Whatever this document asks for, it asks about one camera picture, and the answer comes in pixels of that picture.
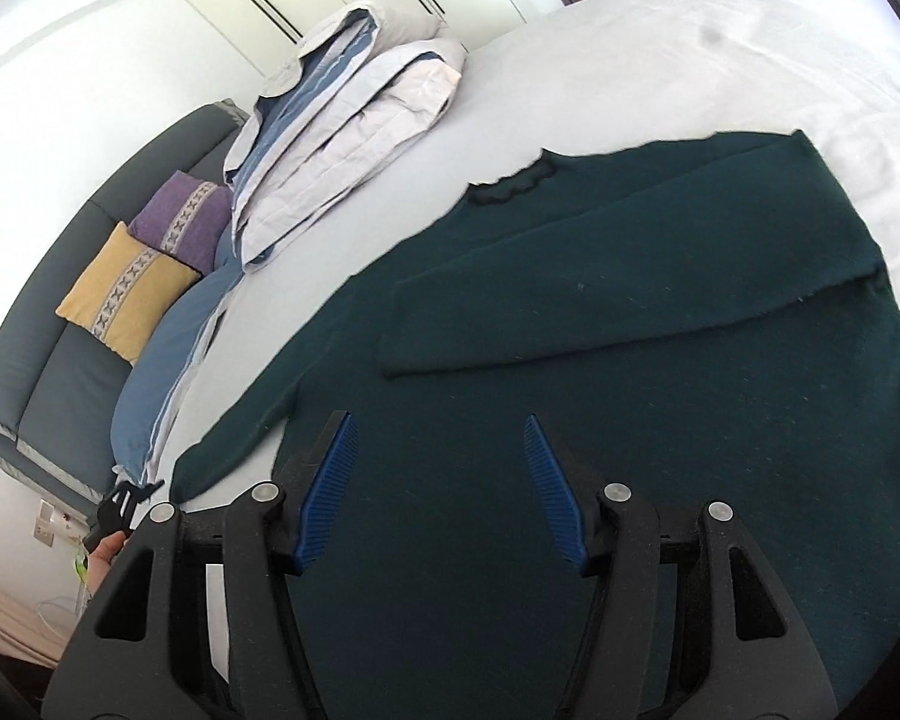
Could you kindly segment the person left hand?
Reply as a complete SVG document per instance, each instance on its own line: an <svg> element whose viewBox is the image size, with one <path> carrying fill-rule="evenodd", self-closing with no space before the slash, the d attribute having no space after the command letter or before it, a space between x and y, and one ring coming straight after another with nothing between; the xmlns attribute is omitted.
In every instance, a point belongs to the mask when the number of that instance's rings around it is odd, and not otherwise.
<svg viewBox="0 0 900 720"><path fill-rule="evenodd" d="M105 538L102 538L100 543L97 544L97 548L87 556L86 585L87 592L91 595L95 595L98 592L103 580L109 575L109 572L112 570L113 561L115 561L119 556L119 553L121 553L121 550L123 550L126 539L128 539L128 537L125 532L116 532L109 536L105 536Z"/></svg>

